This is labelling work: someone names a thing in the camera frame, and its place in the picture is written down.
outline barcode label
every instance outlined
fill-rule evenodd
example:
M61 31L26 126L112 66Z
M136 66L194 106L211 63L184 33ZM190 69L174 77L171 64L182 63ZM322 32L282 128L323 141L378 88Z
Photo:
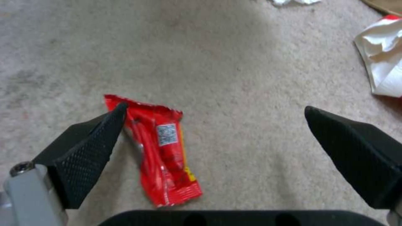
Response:
M177 143L175 124L158 125L156 130L158 131L159 146Z

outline red and white paper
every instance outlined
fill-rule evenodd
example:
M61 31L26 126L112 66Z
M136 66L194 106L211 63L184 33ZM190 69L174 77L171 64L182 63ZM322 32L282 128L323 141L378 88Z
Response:
M402 97L402 18L389 15L355 38L376 95Z

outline textured rubber pad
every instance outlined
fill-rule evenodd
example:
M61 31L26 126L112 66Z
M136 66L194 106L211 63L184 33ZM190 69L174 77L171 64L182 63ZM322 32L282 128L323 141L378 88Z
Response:
M66 209L77 209L98 181L124 124L127 104L70 126L33 160L48 167Z
M377 127L306 107L308 125L344 178L375 209L395 206L402 186L402 144Z

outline carpet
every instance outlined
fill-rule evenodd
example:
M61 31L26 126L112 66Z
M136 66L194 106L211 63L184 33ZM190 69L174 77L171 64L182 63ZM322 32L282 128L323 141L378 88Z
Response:
M104 93L184 112L204 195L174 210L350 210L385 222L342 178L304 119L313 105L402 141L400 101L374 97L354 37L381 16L358 0L3 0L0 182ZM120 136L70 225L153 209Z

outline crumpled wrapper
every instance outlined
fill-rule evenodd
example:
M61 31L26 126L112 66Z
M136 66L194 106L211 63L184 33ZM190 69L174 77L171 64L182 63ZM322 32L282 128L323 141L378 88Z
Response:
M402 18L389 15L355 38L366 66L371 91L402 97Z
M285 5L289 2L291 2L292 0L272 0L272 1L275 5L282 6L282 5ZM319 2L321 0L293 0L293 1L298 2L300 4L310 5L310 4Z

